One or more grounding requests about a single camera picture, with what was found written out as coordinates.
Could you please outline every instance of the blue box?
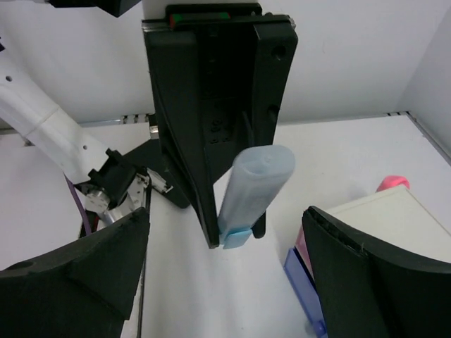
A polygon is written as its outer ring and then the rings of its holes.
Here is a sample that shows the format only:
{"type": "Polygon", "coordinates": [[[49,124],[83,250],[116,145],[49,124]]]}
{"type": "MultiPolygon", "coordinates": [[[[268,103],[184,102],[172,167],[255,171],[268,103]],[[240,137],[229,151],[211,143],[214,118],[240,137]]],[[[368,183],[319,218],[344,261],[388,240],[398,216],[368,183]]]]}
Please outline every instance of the blue box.
{"type": "Polygon", "coordinates": [[[319,297],[315,288],[310,282],[304,267],[299,261],[296,248],[288,251],[285,265],[283,266],[290,283],[301,302],[307,318],[309,319],[313,330],[318,338],[328,338],[326,322],[324,321],[323,311],[319,303],[319,297]]]}

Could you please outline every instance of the green marking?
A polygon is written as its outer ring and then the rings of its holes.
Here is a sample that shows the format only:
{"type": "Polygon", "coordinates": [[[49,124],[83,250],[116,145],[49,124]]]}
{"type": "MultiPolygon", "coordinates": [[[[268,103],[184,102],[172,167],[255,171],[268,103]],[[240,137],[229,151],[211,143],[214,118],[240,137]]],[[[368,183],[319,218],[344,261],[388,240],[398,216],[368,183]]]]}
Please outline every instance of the green marking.
{"type": "Polygon", "coordinates": [[[219,13],[219,18],[221,19],[230,19],[230,14],[227,12],[221,12],[219,13]]]}
{"type": "Polygon", "coordinates": [[[180,14],[173,14],[172,19],[174,20],[174,23],[178,23],[180,20],[182,20],[182,16],[180,14]]]}

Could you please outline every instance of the cable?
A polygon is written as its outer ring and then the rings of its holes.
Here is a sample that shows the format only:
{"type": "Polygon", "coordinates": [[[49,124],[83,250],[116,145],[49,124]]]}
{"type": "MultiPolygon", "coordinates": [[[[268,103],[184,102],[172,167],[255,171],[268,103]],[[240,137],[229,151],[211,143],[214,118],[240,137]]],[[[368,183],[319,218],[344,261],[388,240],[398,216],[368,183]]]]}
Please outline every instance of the cable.
{"type": "Polygon", "coordinates": [[[89,219],[86,214],[86,210],[85,210],[85,208],[83,208],[82,202],[78,198],[78,195],[75,190],[75,187],[73,186],[73,183],[66,176],[64,176],[64,177],[66,179],[66,182],[68,183],[70,194],[72,195],[73,200],[75,201],[75,204],[77,205],[78,211],[80,212],[80,215],[82,216],[83,226],[85,227],[85,232],[86,232],[86,235],[88,236],[92,233],[92,231],[91,231],[91,225],[89,223],[89,219]]]}

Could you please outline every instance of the white table surface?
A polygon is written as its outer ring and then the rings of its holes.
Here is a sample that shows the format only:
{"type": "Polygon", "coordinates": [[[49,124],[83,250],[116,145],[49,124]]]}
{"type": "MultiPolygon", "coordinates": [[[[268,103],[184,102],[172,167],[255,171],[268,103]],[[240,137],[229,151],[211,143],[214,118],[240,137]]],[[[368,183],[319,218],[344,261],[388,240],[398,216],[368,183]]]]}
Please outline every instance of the white table surface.
{"type": "MultiPolygon", "coordinates": [[[[148,138],[146,125],[91,131],[121,152],[148,138]]],[[[195,212],[152,194],[144,338],[313,337],[281,265],[302,212],[370,194],[386,175],[406,176],[415,196],[451,227],[451,169],[406,116],[282,125],[275,143],[293,150],[297,168],[268,210],[267,235],[242,248],[208,250],[195,212]]],[[[0,269],[80,231],[58,168],[20,145],[17,135],[0,136],[0,269]]],[[[225,186],[226,177],[215,185],[218,202],[225,186]]]]}

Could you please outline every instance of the pink cap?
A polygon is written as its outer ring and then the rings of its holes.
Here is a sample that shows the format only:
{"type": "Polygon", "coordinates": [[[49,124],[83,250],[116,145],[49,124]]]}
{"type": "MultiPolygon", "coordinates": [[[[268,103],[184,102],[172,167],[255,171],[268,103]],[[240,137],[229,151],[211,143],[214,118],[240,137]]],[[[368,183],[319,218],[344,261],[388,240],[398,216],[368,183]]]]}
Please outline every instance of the pink cap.
{"type": "Polygon", "coordinates": [[[405,178],[404,176],[389,175],[383,179],[376,192],[382,192],[383,190],[393,188],[401,184],[410,189],[410,183],[407,178],[405,178]]]}

